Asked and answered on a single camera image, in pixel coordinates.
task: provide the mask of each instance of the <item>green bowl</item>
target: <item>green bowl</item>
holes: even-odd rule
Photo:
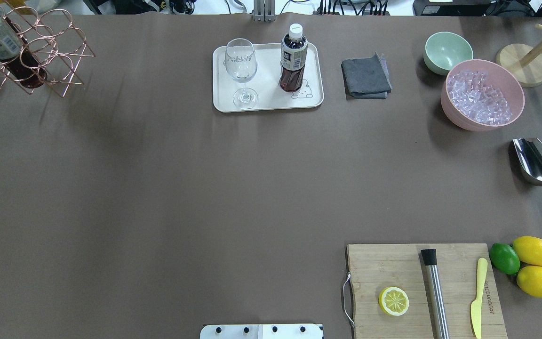
[[[471,46],[464,38],[452,32],[438,32],[426,40],[423,60],[436,74],[447,75],[458,63],[474,58]]]

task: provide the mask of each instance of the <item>round wooden base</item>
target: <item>round wooden base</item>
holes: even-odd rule
[[[497,53],[497,64],[510,71],[522,87],[535,87],[542,84],[542,54],[528,65],[522,67],[520,60],[533,49],[523,43],[507,45]]]

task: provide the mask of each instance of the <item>ice scoop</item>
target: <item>ice scoop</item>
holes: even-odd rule
[[[514,139],[522,175],[531,184],[542,186],[542,142],[537,137]]]

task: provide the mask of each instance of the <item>black muddler tip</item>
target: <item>black muddler tip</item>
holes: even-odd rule
[[[426,266],[436,265],[436,249],[422,250],[423,264]]]

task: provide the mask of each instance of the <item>wine glass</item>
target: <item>wine glass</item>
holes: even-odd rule
[[[246,39],[233,39],[225,48],[225,69],[233,80],[243,84],[243,88],[235,91],[234,103],[241,109],[251,109],[258,101],[258,94],[246,83],[256,74],[256,55],[254,46]]]

